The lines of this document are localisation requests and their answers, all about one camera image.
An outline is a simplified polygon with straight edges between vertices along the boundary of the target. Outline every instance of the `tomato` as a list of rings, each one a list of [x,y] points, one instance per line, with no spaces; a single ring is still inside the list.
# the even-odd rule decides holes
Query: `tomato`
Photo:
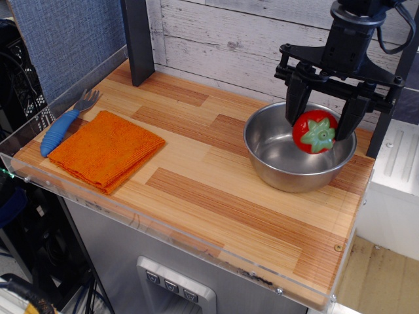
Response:
[[[319,154],[333,147],[338,122],[331,113],[317,109],[300,115],[293,126],[294,143],[309,154]]]

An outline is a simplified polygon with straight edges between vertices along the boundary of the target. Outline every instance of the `wooden table surface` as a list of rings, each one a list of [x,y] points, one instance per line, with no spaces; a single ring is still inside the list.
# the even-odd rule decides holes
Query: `wooden table surface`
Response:
[[[356,131],[355,156],[330,185],[292,194],[260,180],[247,157],[244,124],[266,103],[162,73],[136,88],[128,62],[96,88],[102,93],[100,100],[80,115],[67,135],[107,110],[167,143],[110,196],[95,197],[81,189],[73,191],[76,195],[95,204],[110,200],[115,205],[107,210],[127,217],[141,213],[141,223],[147,215],[163,222],[151,227],[166,232],[178,245],[199,248],[252,280],[282,287],[305,303],[323,303],[310,289],[299,290],[293,282],[332,293],[344,253],[339,246],[345,248],[348,242],[374,163],[365,155],[370,132]],[[75,183],[76,189],[94,191],[41,157],[42,137],[43,133],[15,158]]]

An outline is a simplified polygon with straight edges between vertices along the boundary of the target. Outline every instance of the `fork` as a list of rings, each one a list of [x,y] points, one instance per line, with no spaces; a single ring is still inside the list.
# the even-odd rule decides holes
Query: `fork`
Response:
[[[64,113],[57,121],[53,123],[51,128],[45,133],[41,143],[42,157],[48,156],[63,140],[64,135],[71,123],[79,116],[80,112],[91,108],[99,98],[99,91],[86,93],[84,90],[82,96],[76,102],[74,109]]]

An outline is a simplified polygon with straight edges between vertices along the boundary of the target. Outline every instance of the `white wooden wall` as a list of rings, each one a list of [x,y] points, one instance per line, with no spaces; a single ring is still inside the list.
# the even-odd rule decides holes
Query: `white wooden wall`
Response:
[[[281,44],[324,46],[333,0],[148,0],[156,70],[272,103],[286,86],[274,78]],[[405,6],[415,15],[419,0]],[[388,47],[401,44],[408,25],[395,10],[383,27]],[[394,73],[400,54],[389,56],[373,40],[368,55]],[[337,112],[344,102],[318,92],[310,101]],[[373,130],[379,113],[361,127]]]

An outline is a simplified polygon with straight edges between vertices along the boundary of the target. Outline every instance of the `orange towel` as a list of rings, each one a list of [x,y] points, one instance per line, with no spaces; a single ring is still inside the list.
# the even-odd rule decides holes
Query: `orange towel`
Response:
[[[110,194],[164,146],[165,141],[125,119],[101,111],[48,158],[74,177]]]

